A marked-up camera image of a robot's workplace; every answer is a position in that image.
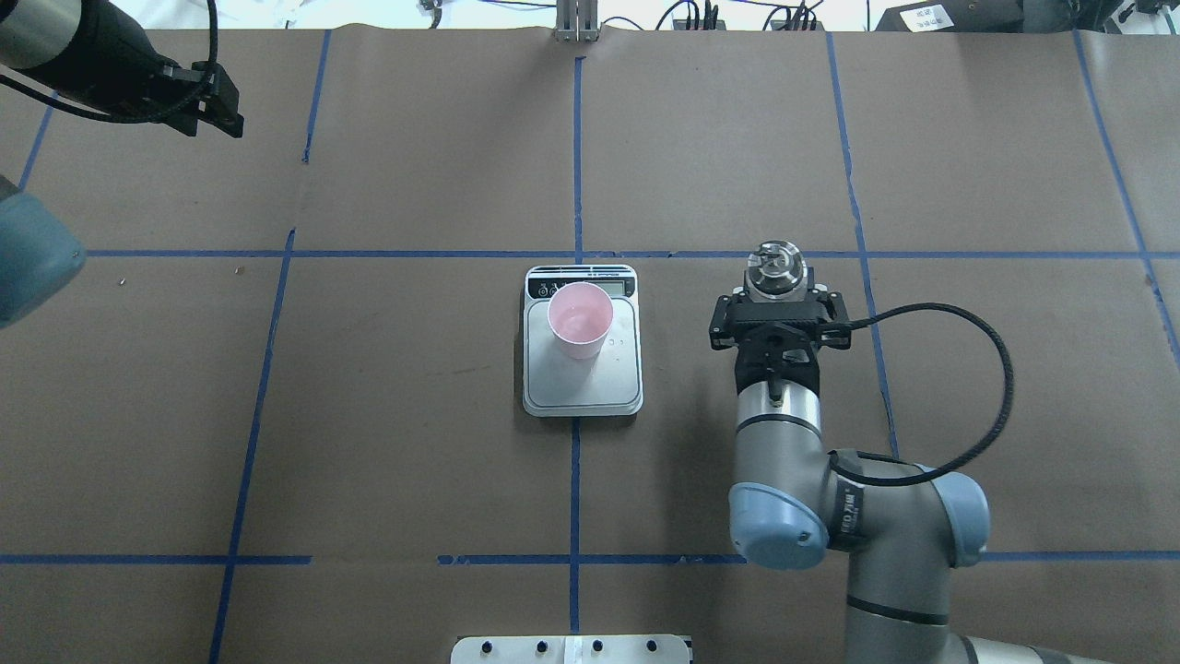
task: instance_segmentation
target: scale display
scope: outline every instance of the scale display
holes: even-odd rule
[[[602,351],[572,360],[549,327],[549,301],[562,285],[589,281],[611,296],[615,318]],[[638,280],[624,264],[539,265],[524,283],[524,409],[537,418],[634,415],[643,406]]]

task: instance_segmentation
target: pink cup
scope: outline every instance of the pink cup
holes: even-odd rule
[[[566,283],[549,301],[549,327],[557,347],[573,360],[598,355],[614,320],[610,295],[589,281]]]

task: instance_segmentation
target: blue joint cap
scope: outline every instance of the blue joint cap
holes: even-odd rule
[[[746,560],[771,570],[814,567],[827,550],[827,528],[809,507],[754,482],[729,489],[729,537]]]
[[[85,262],[86,249],[40,200],[0,199],[0,327],[41,305]]]
[[[932,471],[919,466],[925,472]],[[975,480],[962,473],[948,473],[931,482],[946,509],[955,537],[955,560],[951,567],[970,567],[988,551],[991,535],[991,511],[988,497]]]

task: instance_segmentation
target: black band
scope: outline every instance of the black band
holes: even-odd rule
[[[979,655],[975,651],[975,644],[971,639],[959,635],[959,640],[963,642],[963,650],[966,651],[966,664],[979,664]]]
[[[1057,652],[1056,650],[1049,650],[1047,647],[1034,647],[1032,652],[1041,658],[1044,664],[1069,664],[1069,657]]]
[[[945,613],[919,613],[917,611],[906,611],[905,609],[894,609],[892,606],[885,606],[884,604],[865,601],[863,599],[854,598],[851,594],[848,596],[848,606],[859,609],[866,613],[880,616],[881,618],[905,620],[906,623],[916,623],[918,625],[935,625],[942,627],[950,623],[950,616]]]
[[[758,425],[759,422],[789,422],[792,425],[798,425],[804,429],[811,429],[811,432],[817,436],[821,439],[824,438],[824,435],[820,434],[819,432],[819,427],[815,427],[814,425],[807,422],[802,418],[795,418],[794,415],[784,415],[781,413],[767,413],[766,415],[755,415],[754,418],[750,418],[749,420],[739,425],[738,430],[741,432],[742,429],[749,427],[750,425]]]

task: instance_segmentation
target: white metal plate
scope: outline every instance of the white metal plate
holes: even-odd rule
[[[611,297],[615,321],[602,351],[572,360],[549,328],[549,300],[524,311],[524,408],[538,418],[632,415],[643,406],[643,376],[635,304]]]
[[[689,643],[674,635],[467,637],[454,644],[451,664],[691,664]]]

